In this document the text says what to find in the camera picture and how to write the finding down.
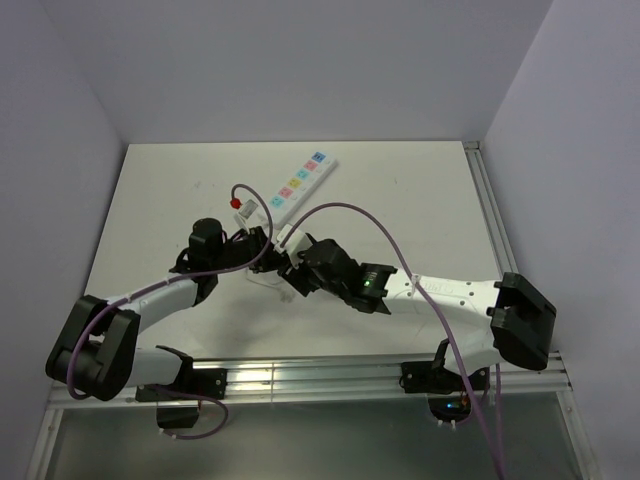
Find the white colourful power strip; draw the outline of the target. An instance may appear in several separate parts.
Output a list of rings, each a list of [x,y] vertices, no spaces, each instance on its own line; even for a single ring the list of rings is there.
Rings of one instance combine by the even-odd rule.
[[[283,228],[296,211],[338,166],[338,159],[315,152],[267,200],[276,230]]]

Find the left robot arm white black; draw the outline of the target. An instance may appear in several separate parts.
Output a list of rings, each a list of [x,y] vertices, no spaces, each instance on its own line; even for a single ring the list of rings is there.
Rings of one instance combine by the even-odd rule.
[[[140,349],[139,334],[204,302],[220,275],[262,271],[274,252],[273,234],[273,225],[256,226],[228,239],[218,220],[197,221],[162,280],[119,298],[85,295],[76,301],[46,361],[46,375],[79,400],[108,401],[127,387],[151,385],[172,399],[187,397],[195,386],[193,358],[167,346]]]

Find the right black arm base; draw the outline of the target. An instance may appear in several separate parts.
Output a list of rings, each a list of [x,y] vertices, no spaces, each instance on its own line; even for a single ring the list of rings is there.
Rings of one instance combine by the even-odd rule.
[[[431,414],[451,426],[469,420],[473,406],[462,377],[444,368],[449,341],[440,342],[433,360],[400,364],[399,386],[405,394],[426,394]]]

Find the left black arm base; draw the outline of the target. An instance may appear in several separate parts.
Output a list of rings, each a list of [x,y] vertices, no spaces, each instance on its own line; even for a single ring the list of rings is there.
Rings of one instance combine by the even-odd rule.
[[[137,387],[135,401],[156,404],[156,423],[164,432],[184,437],[179,430],[193,428],[200,417],[204,403],[216,405],[222,410],[219,431],[229,417],[228,408],[223,403],[227,387],[228,370],[225,368],[193,369],[181,374],[170,385],[146,385]],[[195,406],[162,407],[160,403],[170,401],[194,401]]]

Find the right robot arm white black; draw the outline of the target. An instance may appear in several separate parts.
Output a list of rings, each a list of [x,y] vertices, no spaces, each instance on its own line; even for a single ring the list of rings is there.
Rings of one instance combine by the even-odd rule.
[[[435,383],[452,390],[467,374],[507,362],[543,371],[557,310],[524,276],[462,281],[410,274],[391,265],[359,263],[336,241],[277,242],[288,259],[279,274],[302,296],[323,290],[365,314],[424,315],[446,332],[433,365]]]

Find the aluminium frame rail front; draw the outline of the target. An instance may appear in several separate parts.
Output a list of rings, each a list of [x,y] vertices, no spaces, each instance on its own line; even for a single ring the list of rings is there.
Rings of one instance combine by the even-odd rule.
[[[401,399],[408,394],[401,385],[413,381],[403,373],[404,363],[426,362],[425,355],[333,356],[284,359],[201,360],[197,371],[226,371],[226,380],[216,392],[226,405],[326,402],[350,400]],[[529,371],[501,364],[503,394],[557,393],[571,391],[572,386],[559,353],[552,353],[547,368]],[[83,409],[117,407],[194,406],[195,401],[158,396],[136,388],[125,388],[110,401],[72,399],[63,384],[54,382],[47,401],[48,409]]]

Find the aluminium frame rail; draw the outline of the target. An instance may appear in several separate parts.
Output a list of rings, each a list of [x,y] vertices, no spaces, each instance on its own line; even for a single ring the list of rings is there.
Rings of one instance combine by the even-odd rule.
[[[554,311],[546,308],[544,295],[518,271],[479,144],[465,143],[463,149],[502,274],[497,305],[490,309],[490,328],[502,357],[528,368],[548,352],[546,344],[553,332]]]
[[[333,356],[284,359],[201,360],[197,371],[226,371],[226,380],[216,392],[226,405],[326,402],[350,400],[401,399],[408,394],[401,385],[413,381],[403,373],[404,363],[426,362],[425,355]],[[547,368],[529,371],[501,364],[503,394],[557,393],[571,391],[572,386],[559,353],[552,353]],[[194,406],[195,401],[158,396],[136,388],[125,388],[110,401],[72,399],[63,384],[54,382],[47,401],[48,409],[83,409],[117,407]]]

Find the aluminium frame rail right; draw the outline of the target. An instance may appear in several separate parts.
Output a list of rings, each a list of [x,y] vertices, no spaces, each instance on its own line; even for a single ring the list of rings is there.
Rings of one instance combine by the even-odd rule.
[[[546,308],[544,295],[518,271],[479,144],[465,143],[463,149],[502,274],[497,305],[490,309],[490,328],[502,357],[528,368],[548,352],[546,344],[553,332],[554,311]]]

